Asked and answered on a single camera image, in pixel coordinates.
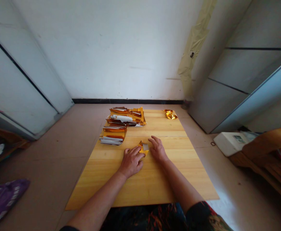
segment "white plastic box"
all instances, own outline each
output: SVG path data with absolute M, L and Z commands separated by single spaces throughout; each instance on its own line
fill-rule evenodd
M 222 132 L 213 140 L 222 153 L 227 157 L 241 151 L 243 146 L 249 143 L 248 139 L 242 133 Z

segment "black baseboard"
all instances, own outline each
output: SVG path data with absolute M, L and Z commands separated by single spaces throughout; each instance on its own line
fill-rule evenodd
M 182 104 L 183 100 L 159 99 L 72 99 L 75 104 Z

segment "forearm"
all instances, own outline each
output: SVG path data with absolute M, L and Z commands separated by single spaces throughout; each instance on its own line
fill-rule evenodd
M 127 178 L 116 172 L 68 222 L 80 231 L 99 230 Z
M 184 213 L 194 204 L 204 200 L 171 160 L 162 161 L 161 165 Z

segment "hand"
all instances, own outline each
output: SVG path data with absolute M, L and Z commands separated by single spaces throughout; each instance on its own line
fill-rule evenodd
M 163 161 L 166 161 L 166 160 L 169 160 L 166 152 L 165 152 L 165 149 L 163 147 L 163 144 L 162 144 L 162 141 L 155 137 L 155 136 L 151 136 L 152 139 L 148 139 L 153 147 L 150 147 L 150 152 L 152 154 L 152 156 L 159 162 L 163 162 Z
M 121 166 L 118 172 L 122 173 L 127 179 L 132 175 L 138 173 L 143 167 L 143 162 L 139 161 L 145 156 L 144 153 L 139 153 L 141 147 L 136 146 L 135 148 L 125 149 Z

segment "left hand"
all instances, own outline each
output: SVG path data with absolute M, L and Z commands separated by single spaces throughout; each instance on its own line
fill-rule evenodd
M 132 175 L 138 173 L 143 167 L 143 162 L 139 161 L 142 157 L 145 157 L 144 153 L 139 153 L 141 147 L 136 146 L 132 149 L 125 149 L 121 166 L 118 172 L 123 174 L 127 179 Z

